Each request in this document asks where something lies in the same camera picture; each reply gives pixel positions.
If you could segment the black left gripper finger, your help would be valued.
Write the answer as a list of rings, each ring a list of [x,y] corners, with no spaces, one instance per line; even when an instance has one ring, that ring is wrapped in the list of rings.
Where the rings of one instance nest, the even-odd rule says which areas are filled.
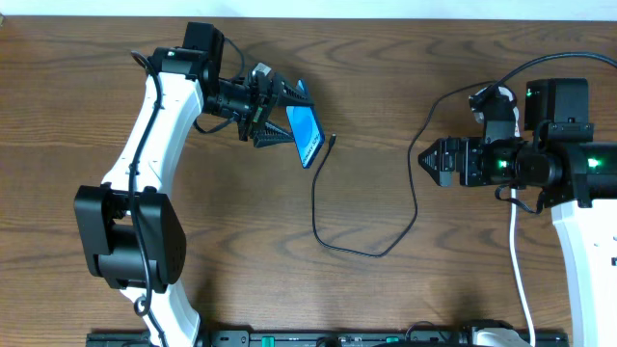
[[[265,122],[262,129],[256,131],[253,136],[253,141],[254,147],[261,148],[293,143],[295,139],[291,132],[268,120]]]
[[[276,72],[272,82],[276,106],[311,107],[314,105],[313,99],[310,96],[291,85],[281,74]]]

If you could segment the blue Galaxy smartphone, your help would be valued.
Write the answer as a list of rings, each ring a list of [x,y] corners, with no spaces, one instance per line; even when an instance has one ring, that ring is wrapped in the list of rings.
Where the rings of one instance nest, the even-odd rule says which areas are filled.
[[[325,142],[317,112],[313,106],[287,106],[285,112],[301,165],[309,169]]]

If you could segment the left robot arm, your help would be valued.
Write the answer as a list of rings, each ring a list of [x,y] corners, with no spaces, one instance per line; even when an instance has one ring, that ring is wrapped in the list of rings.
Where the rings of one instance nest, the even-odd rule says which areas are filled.
[[[187,240],[171,202],[174,174],[199,116],[235,124],[255,147],[292,143],[310,167],[325,136],[304,82],[264,64],[221,76],[224,34],[187,25],[182,45],[135,55],[146,93],[127,143],[97,186],[81,186],[74,211],[87,267],[133,304],[149,346],[206,346],[210,337],[186,295]]]

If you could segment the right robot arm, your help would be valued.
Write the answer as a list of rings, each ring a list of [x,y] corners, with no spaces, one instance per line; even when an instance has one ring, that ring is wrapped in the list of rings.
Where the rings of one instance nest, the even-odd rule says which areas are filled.
[[[597,142],[584,78],[526,84],[524,116],[505,87],[474,113],[480,137],[440,138],[418,156],[440,186],[537,187],[562,249],[576,346],[616,343],[616,146]]]

